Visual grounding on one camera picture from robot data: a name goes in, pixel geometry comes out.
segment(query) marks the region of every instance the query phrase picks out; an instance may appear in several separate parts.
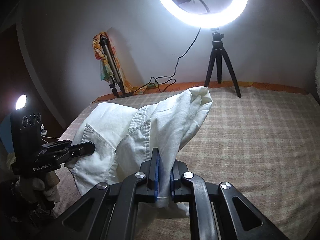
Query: metal bolt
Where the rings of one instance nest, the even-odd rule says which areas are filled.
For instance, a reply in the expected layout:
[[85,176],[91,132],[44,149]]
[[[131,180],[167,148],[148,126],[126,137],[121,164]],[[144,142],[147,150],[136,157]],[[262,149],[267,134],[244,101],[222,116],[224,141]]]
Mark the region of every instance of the metal bolt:
[[221,187],[223,187],[224,189],[229,189],[231,188],[231,184],[229,182],[222,182]]
[[99,182],[97,184],[97,189],[105,189],[106,187],[108,187],[108,184],[106,182]]
[[187,172],[183,173],[183,177],[185,177],[186,179],[191,179],[191,178],[193,178],[193,173],[187,171]]
[[145,177],[145,174],[144,174],[143,172],[139,171],[139,172],[137,172],[137,173],[135,174],[135,176],[136,176],[136,178],[138,178],[138,179],[142,179],[142,178]]

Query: human hand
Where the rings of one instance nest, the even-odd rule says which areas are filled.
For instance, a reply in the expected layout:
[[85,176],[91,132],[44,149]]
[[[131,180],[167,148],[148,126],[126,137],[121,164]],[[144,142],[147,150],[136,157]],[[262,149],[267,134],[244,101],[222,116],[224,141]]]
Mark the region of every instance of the human hand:
[[60,180],[55,171],[45,174],[42,179],[19,177],[15,184],[15,190],[29,203],[39,201],[38,194],[35,191],[41,191],[48,201],[60,202],[60,195],[57,185]]

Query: wall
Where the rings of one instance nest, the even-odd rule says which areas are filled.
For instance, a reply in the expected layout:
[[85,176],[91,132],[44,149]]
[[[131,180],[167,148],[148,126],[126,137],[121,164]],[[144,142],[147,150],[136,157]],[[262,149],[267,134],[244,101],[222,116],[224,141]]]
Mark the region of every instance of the wall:
[[0,48],[0,123],[15,109],[19,96],[26,94],[28,105],[41,109],[48,136],[60,137],[62,127],[42,101],[28,74],[20,53],[15,25],[0,34]]
[[[129,81],[141,85],[150,76],[173,74],[177,57],[197,33],[159,0],[24,0],[20,20],[33,67],[67,122],[98,96],[111,93],[100,81],[94,35],[108,31]],[[248,0],[242,15],[220,30],[239,81],[314,91],[315,29],[301,0]],[[211,48],[211,32],[204,29],[180,60],[177,82],[203,81]],[[230,80],[225,65],[222,75]]]

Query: orange mattress edge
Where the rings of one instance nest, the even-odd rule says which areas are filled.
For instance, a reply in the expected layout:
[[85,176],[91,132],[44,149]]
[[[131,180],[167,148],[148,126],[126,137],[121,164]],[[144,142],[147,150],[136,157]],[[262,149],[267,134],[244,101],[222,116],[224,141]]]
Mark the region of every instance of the orange mattress edge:
[[[186,90],[191,87],[199,87],[203,86],[204,82],[188,82],[188,83],[176,83],[171,85],[170,87],[167,88],[166,92],[172,92],[172,91],[181,91],[181,90]],[[167,86],[165,85],[160,85],[160,89],[164,89]],[[217,81],[211,81],[209,84],[209,88],[221,88],[221,87],[232,87],[233,83],[232,81],[224,81],[219,84]],[[271,91],[285,91],[288,93],[295,93],[295,94],[302,94],[302,95],[307,95],[308,93],[302,89],[302,88],[297,88],[297,87],[289,87],[289,86],[284,86],[284,85],[277,85],[277,84],[267,84],[267,83],[257,83],[257,82],[239,82],[239,86],[241,87],[255,87],[257,89],[261,90],[271,90]],[[147,89],[144,94],[152,94],[152,93],[158,93],[158,89]],[[96,101],[107,101],[116,98],[113,94],[108,94],[104,95],[101,97],[98,97],[94,102]]]

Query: mattress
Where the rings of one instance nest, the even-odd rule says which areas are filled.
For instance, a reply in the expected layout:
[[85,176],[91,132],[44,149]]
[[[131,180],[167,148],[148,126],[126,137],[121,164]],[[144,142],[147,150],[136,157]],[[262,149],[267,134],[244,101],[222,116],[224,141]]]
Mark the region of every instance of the mattress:
[[[311,95],[241,88],[210,89],[212,108],[177,159],[204,180],[232,183],[291,240],[303,239],[320,214],[320,111]],[[179,92],[116,98],[140,108]],[[97,106],[88,106],[60,140],[72,140]],[[61,214],[79,197],[71,173],[57,170]],[[188,219],[159,219],[135,239],[190,239]]]

